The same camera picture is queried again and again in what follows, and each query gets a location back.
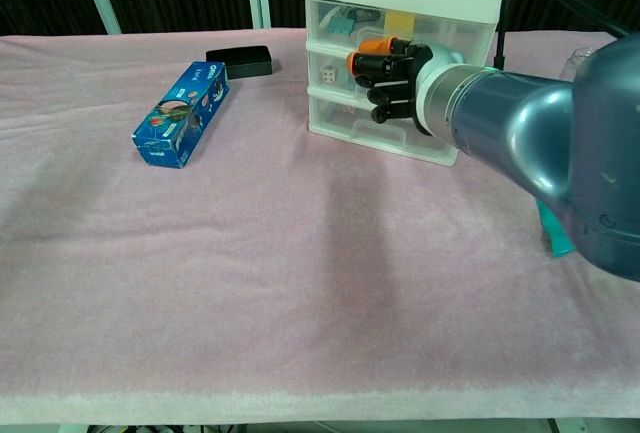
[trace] table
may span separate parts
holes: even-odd
[[[0,38],[0,424],[638,417],[640,285],[550,258],[533,199],[307,131],[303,30]],[[557,77],[602,34],[512,33]],[[130,134],[267,44],[183,170]]]

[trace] orange gripper part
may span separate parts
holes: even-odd
[[[352,51],[351,53],[349,53],[349,56],[347,56],[347,71],[351,73],[352,76],[356,76],[356,72],[354,70],[354,60],[356,59],[356,54],[356,51]]]
[[[360,53],[369,53],[373,55],[390,55],[391,45],[395,40],[396,40],[395,36],[390,36],[388,38],[383,38],[381,40],[379,39],[364,40],[360,42],[358,51]]]

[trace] black cable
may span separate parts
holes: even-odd
[[[504,69],[504,37],[507,28],[507,13],[509,10],[509,3],[511,0],[502,0],[500,3],[500,18],[498,20],[498,42],[496,45],[496,56],[493,58],[494,68],[500,70]],[[611,18],[606,16],[600,10],[594,8],[588,3],[582,0],[558,0],[564,6],[569,8],[574,13],[577,13],[584,18],[593,22],[596,26],[599,26],[607,33],[615,36],[616,38],[622,38],[629,36],[632,32],[624,26],[616,23]]]

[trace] robot finger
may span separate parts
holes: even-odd
[[[367,92],[367,98],[378,106],[388,106],[394,101],[408,101],[411,95],[408,83],[380,85]]]
[[[361,75],[380,81],[409,79],[412,58],[403,55],[370,55],[352,52],[346,61],[347,70],[354,76]]]
[[[376,106],[371,112],[371,119],[382,124],[387,120],[411,118],[411,106],[409,103],[394,103],[387,106]]]
[[[373,88],[376,83],[379,83],[381,81],[384,81],[384,78],[378,78],[376,80],[376,78],[371,78],[365,75],[356,76],[356,85],[361,88]]]
[[[402,40],[396,36],[386,38],[371,38],[363,40],[358,45],[358,53],[370,55],[405,55],[412,56],[419,45],[410,40]]]

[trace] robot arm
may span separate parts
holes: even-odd
[[[542,200],[588,261],[640,281],[640,34],[597,51],[573,84],[396,41],[347,60],[374,121],[413,118]]]

